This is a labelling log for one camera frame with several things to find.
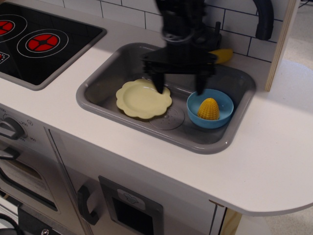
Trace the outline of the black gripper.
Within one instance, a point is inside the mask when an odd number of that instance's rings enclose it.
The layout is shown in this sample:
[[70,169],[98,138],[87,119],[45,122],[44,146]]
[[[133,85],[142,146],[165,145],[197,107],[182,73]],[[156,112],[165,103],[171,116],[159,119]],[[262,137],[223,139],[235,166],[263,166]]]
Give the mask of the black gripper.
[[171,44],[143,54],[145,73],[152,78],[156,91],[163,94],[167,74],[195,75],[196,92],[203,93],[208,76],[215,74],[217,56],[194,44]]

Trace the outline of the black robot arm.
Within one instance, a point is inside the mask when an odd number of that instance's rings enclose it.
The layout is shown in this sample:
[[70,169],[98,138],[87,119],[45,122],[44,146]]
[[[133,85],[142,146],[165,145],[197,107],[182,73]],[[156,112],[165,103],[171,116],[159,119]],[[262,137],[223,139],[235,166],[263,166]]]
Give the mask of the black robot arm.
[[215,73],[217,56],[212,51],[220,48],[221,23],[213,30],[202,19],[205,15],[202,0],[158,0],[162,15],[164,48],[142,56],[144,72],[161,94],[167,74],[188,74],[195,77],[195,89],[202,94],[208,78]]

